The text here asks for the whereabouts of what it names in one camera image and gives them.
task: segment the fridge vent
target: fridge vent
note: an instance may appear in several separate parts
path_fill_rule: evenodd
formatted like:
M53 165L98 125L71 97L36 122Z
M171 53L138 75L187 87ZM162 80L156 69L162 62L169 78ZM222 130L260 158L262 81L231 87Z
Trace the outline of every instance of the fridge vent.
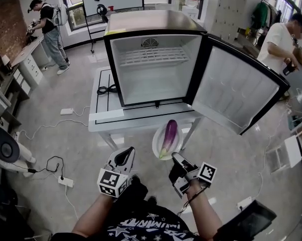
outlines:
M157 47L159 45L158 41L154 38L148 38L143 41L142 46L144 48L152 48L152 47Z

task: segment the person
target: person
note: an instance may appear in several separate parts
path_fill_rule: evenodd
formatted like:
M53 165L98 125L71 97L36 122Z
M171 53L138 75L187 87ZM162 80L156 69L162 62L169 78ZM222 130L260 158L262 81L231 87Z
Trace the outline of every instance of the person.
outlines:
M41 12L40 22L33 29L42 29L44 40L50 50L51 56L59 66L57 75L61 75L69 69L70 63L60 42L60 31L50 21L53 18L54 8L50 5L44 6L46 4L42 0L33 0L31 2L31 10Z
M298 67L298 61L292 53L294 38L302 39L302 14L294 14L287 24L275 23L271 26L258 55L258 60L280 74L283 62L292 62Z
M202 188L197 179L190 183L190 200ZM80 217L71 233L56 233L51 241L72 240L213 240L222 222L211 207L204 192L191 202L199 235L189 231L184 221L168 209L158 206L155 197L145 201L147 188L134 175L131 184L117 201L100 194L93 205Z

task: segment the white plate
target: white plate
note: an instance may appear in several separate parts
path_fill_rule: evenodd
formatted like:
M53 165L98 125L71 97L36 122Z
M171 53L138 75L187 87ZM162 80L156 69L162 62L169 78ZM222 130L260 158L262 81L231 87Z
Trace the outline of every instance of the white plate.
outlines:
M167 124L164 124L162 127L160 127L157 132L155 133L153 140L152 140L152 150L153 153L157 158L159 158L160 151L163 145L163 141L165 140L165 133L166 133L166 127ZM163 156L160 160L167 161L172 158L173 152L179 152L181 150L183 143L183 133L181 131L181 128L178 125L177 134L175 137L175 140L173 141L169 151L168 155Z

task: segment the door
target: door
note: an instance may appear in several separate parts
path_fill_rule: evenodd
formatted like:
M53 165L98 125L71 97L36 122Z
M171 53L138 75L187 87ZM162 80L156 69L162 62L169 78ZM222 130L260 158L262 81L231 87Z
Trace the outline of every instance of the door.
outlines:
M213 35L206 35L203 42L185 102L243 134L271 109L289 84L255 58Z

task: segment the floor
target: floor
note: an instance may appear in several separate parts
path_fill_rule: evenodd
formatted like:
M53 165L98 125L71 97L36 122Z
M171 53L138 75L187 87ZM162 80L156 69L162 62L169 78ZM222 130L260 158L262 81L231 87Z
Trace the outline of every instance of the floor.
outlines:
M67 50L70 69L57 76L57 68L51 67L44 72L40 85L31 93L31 98L22 104L18 119L22 122L19 130L24 129L29 137L40 125L55 125L61 119L74 119L88 122L88 109L82 117L75 115L60 116L63 108L74 108L78 114L90 105L93 77L99 67L108 65L103 42L94 46ZM206 191L208 198L216 198L214 209L224 223L235 217L239 211L237 202L259 193L261 178L258 172L263 169L264 150L268 135L277 134L271 139L270 148L289 136L284 105L274 106L254 127L243 136L238 136L209 119L204 119L184 150L183 154L198 165L201 162L218 168L211 188ZM163 162L152 153L154 132L136 136L125 136L120 146L134 146L136 158L134 170L148 187L149 194L158 199L158 204L173 212L178 212L183 201L173 190L168 179L172 162ZM37 159L36 169L42 169L52 156L64 159L64 176L73 179L75 186L67 190L69 200L82 215L99 195L96 181L112 150L97 133L90 133L80 123L62 122L55 128L41 128L33 140L24 134L20 142ZM255 240L281 240L297 224L302 213L302 164L277 174L270 174L269 159L263 172L263 187L257 200L273 210L277 218L272 225ZM52 169L58 159L51 160ZM55 174L60 175L60 168ZM46 171L30 178L21 174L8 173L12 187L32 210L29 224L36 234L48 230L56 233L71 231L76 217L72 206L65 197L64 186L58 184L54 176ZM184 214L183 219L195 231L192 214ZM298 240L295 233L287 240Z

